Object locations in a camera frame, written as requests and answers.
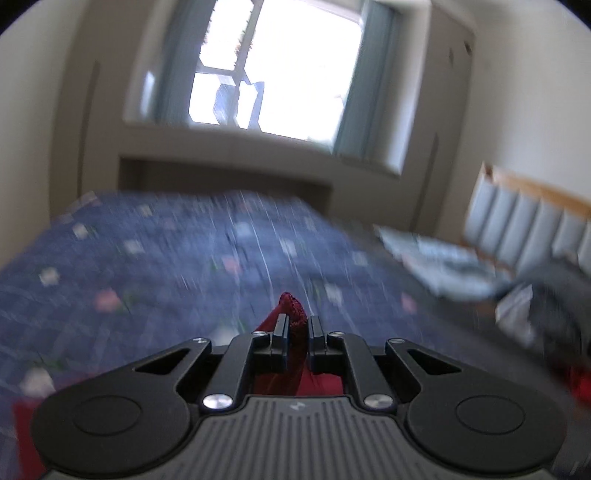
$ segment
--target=black circular pad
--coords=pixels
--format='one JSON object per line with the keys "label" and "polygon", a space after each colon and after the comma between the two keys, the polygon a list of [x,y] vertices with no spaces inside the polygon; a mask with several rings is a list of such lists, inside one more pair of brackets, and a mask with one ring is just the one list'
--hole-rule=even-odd
{"label": "black circular pad", "polygon": [[428,376],[406,424],[427,453],[462,471],[516,474],[558,454],[566,424],[543,395],[478,372]]}
{"label": "black circular pad", "polygon": [[456,407],[456,415],[464,426],[488,435],[513,432],[525,420],[525,414],[517,403],[494,395],[465,399]]}
{"label": "black circular pad", "polygon": [[165,375],[114,371],[47,398],[31,433],[47,466],[96,478],[160,463],[189,428],[189,408]]}
{"label": "black circular pad", "polygon": [[90,435],[115,435],[133,427],[142,410],[133,400],[109,395],[82,402],[74,411],[74,424]]}

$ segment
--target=windowsill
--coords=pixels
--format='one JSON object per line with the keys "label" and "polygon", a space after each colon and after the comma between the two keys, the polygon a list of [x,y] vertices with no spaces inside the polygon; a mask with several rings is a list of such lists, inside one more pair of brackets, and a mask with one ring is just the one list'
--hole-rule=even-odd
{"label": "windowsill", "polygon": [[[278,145],[280,147],[291,147],[293,149],[299,150],[305,154],[308,151],[310,154],[317,155],[318,153],[322,154],[320,158],[329,159],[332,158],[335,161],[340,162],[341,164],[359,168],[362,170],[370,171],[375,174],[379,175],[386,175],[388,177],[398,179],[400,178],[401,173],[394,171],[392,168],[387,167],[386,165],[381,165],[379,163],[367,161],[367,160],[360,160],[357,158],[352,157],[344,157],[344,156],[336,156],[333,155],[331,150],[323,144],[314,143],[307,140],[300,140],[297,138],[290,138],[290,137],[283,137],[281,135],[275,134],[268,134],[261,131],[256,130],[249,130],[243,128],[226,128],[225,126],[220,128],[220,125],[211,125],[211,124],[200,124],[192,122],[190,124],[185,125],[159,125],[155,123],[146,123],[146,122],[125,122],[125,125],[130,129],[138,129],[138,130],[152,130],[152,131],[188,131],[188,132],[195,132],[199,134],[206,134],[211,133],[215,134],[218,138],[220,136],[228,136],[228,140],[254,140],[254,141],[261,141],[267,145]],[[125,155],[132,156],[134,154],[133,151],[126,152]]]}

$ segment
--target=window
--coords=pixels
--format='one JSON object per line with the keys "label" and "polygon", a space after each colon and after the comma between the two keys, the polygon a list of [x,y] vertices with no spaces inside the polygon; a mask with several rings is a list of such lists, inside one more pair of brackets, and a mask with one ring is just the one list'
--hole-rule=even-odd
{"label": "window", "polygon": [[353,76],[358,21],[302,0],[217,0],[199,54],[194,122],[332,147]]}

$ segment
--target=gray ribbed plastic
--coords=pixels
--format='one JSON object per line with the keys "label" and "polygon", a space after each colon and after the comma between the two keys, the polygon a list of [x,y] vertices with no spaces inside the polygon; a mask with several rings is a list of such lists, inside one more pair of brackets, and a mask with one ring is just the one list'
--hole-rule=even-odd
{"label": "gray ribbed plastic", "polygon": [[[73,478],[52,472],[44,480]],[[236,413],[204,420],[190,443],[168,462],[126,480],[475,478],[422,457],[392,418],[363,413],[347,397],[251,397]],[[553,477],[538,471],[521,479]]]}

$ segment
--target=bright sky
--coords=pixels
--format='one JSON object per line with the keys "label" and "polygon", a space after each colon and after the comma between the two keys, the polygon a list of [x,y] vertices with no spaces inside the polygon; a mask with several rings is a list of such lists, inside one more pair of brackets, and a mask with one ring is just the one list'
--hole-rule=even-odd
{"label": "bright sky", "polygon": [[[212,21],[202,49],[205,65],[233,68],[249,4],[218,0],[219,23]],[[265,0],[246,61],[249,80],[265,82],[261,129],[332,145],[360,40],[361,28],[351,20],[300,0]],[[217,123],[212,109],[219,85],[215,75],[195,75],[189,107],[194,121]],[[254,88],[241,85],[237,122],[242,128],[248,126],[254,98]]]}

